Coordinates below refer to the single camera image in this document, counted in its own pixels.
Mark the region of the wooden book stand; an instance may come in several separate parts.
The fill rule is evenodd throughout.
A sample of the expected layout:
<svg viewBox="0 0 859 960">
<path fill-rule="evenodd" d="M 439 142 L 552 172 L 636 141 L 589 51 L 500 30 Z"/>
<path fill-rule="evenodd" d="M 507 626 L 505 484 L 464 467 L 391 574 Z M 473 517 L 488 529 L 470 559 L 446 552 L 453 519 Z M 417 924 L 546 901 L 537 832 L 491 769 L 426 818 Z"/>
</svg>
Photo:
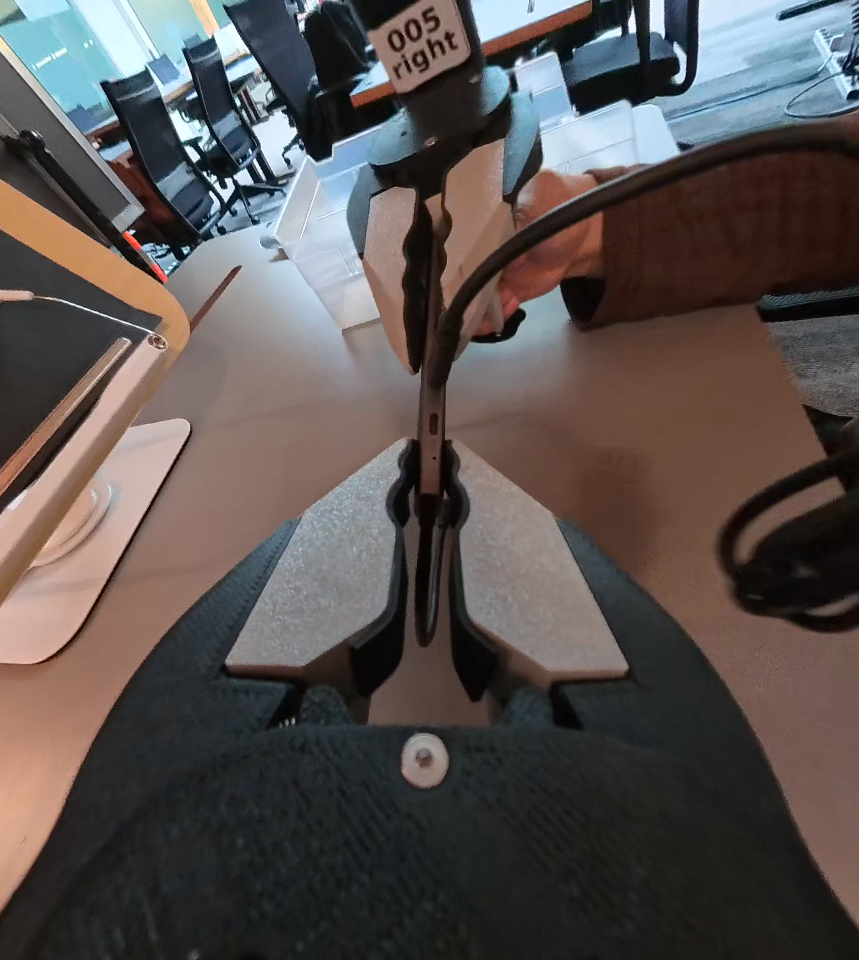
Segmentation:
<svg viewBox="0 0 859 960">
<path fill-rule="evenodd" d="M 189 341 L 166 286 L 0 180 L 0 665 L 75 638 L 191 434 L 134 421 Z"/>
</svg>

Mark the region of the clear plastic bin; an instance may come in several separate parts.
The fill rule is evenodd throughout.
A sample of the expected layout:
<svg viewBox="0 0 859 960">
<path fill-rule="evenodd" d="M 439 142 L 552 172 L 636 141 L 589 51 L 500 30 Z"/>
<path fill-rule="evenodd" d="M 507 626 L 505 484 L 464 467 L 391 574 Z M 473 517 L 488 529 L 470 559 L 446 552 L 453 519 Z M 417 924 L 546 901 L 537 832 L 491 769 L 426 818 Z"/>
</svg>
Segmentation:
<svg viewBox="0 0 859 960">
<path fill-rule="evenodd" d="M 608 104 L 577 114 L 555 53 L 539 55 L 509 70 L 515 89 L 536 108 L 543 168 L 582 174 L 619 166 L 655 164 L 679 154 L 662 110 L 654 103 Z M 275 241 L 318 296 L 340 330 L 377 321 L 346 210 L 357 175 L 381 126 L 336 142 L 329 159 L 307 159 L 295 176 L 275 226 Z"/>
</svg>

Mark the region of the person's right hand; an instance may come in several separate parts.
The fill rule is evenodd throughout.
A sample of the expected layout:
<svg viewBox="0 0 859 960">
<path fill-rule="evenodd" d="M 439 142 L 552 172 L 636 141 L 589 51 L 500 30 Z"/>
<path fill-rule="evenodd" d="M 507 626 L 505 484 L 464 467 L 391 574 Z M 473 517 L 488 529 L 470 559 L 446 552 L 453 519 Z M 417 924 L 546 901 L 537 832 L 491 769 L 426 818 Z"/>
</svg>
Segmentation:
<svg viewBox="0 0 859 960">
<path fill-rule="evenodd" d="M 513 211 L 517 231 L 549 211 L 599 186 L 591 173 L 542 170 L 519 192 Z M 604 214 L 572 225 L 544 240 L 505 268 L 498 293 L 504 315 L 551 292 L 562 281 L 604 275 Z"/>
</svg>

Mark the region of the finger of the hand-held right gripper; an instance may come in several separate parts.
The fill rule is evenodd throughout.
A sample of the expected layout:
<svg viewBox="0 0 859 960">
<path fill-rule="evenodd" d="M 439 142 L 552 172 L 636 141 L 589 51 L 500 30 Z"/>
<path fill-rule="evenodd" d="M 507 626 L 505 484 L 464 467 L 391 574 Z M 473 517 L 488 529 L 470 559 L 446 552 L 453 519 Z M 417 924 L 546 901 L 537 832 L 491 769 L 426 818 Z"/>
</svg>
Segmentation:
<svg viewBox="0 0 859 960">
<path fill-rule="evenodd" d="M 462 283 L 513 233 L 511 206 L 505 199 L 506 150 L 504 139 L 490 141 L 473 148 L 445 174 L 435 238 L 436 343 Z"/>
<path fill-rule="evenodd" d="M 424 362 L 431 313 L 439 194 L 393 186 L 370 198 L 361 261 L 384 334 L 411 375 Z"/>
</svg>

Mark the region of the black office chair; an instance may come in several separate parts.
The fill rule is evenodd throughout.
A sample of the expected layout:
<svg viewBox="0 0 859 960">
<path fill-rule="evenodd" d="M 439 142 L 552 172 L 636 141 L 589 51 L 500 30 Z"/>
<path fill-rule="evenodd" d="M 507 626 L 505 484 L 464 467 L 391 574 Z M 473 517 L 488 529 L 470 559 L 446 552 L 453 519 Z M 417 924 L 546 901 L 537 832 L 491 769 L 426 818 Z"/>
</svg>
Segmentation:
<svg viewBox="0 0 859 960">
<path fill-rule="evenodd" d="M 757 304 L 826 453 L 859 438 L 859 287 L 767 295 Z"/>
<path fill-rule="evenodd" d="M 287 3 L 240 1 L 224 10 L 288 111 L 304 151 L 316 162 L 327 160 L 332 139 L 316 102 L 316 64 Z"/>
<path fill-rule="evenodd" d="M 187 43 L 183 59 L 209 133 L 208 145 L 198 150 L 206 172 L 214 175 L 220 186 L 232 183 L 232 199 L 284 193 L 284 185 L 272 173 L 260 140 L 236 101 L 218 42 L 209 38 Z"/>
<path fill-rule="evenodd" d="M 148 68 L 129 77 L 104 79 L 100 86 L 156 208 L 166 212 L 161 217 L 150 206 L 148 216 L 173 256 L 182 261 L 214 234 L 225 233 L 220 223 L 229 207 L 184 146 Z"/>
<path fill-rule="evenodd" d="M 652 30 L 652 3 L 630 3 L 635 29 L 595 39 L 562 65 L 569 102 L 588 114 L 616 102 L 633 106 L 688 92 L 698 74 L 700 1 L 663 1 L 663 32 Z"/>
</svg>

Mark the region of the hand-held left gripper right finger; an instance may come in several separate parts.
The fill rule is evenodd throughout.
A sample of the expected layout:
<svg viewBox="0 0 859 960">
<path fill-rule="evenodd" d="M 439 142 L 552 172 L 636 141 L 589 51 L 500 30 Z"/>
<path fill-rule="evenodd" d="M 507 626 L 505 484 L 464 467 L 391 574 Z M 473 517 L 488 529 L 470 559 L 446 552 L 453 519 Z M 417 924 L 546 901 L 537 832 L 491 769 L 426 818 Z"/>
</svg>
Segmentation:
<svg viewBox="0 0 859 960">
<path fill-rule="evenodd" d="M 471 702 L 627 678 L 628 660 L 556 516 L 457 440 L 447 482 L 450 650 Z"/>
</svg>

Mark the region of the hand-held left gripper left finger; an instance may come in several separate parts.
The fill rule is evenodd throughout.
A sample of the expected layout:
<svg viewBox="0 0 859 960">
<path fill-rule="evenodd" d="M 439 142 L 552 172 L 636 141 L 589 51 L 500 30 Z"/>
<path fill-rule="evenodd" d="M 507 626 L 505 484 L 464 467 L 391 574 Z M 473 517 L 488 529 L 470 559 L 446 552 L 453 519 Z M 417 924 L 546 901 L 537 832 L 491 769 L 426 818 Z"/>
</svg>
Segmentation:
<svg viewBox="0 0 859 960">
<path fill-rule="evenodd" d="M 412 442 L 400 439 L 297 521 L 225 660 L 232 676 L 370 697 L 402 659 Z"/>
</svg>

